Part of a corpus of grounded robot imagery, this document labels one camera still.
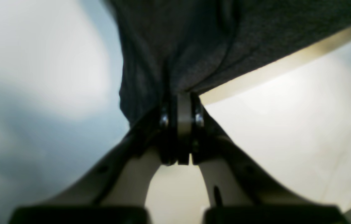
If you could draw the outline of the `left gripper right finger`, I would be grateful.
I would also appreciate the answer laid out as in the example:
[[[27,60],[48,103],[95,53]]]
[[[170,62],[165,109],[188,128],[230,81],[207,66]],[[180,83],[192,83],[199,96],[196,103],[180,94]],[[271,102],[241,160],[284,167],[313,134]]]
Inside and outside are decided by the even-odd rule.
[[[308,205],[309,200],[276,181],[242,151],[191,95],[194,124],[193,163],[202,173],[210,205]]]

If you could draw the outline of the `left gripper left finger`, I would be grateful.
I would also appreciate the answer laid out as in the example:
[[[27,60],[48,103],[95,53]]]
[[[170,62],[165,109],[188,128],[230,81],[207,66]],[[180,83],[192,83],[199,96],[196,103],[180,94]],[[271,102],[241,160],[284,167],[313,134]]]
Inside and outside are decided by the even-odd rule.
[[[142,207],[159,167],[176,162],[177,145],[177,97],[170,96],[76,183],[41,205]]]

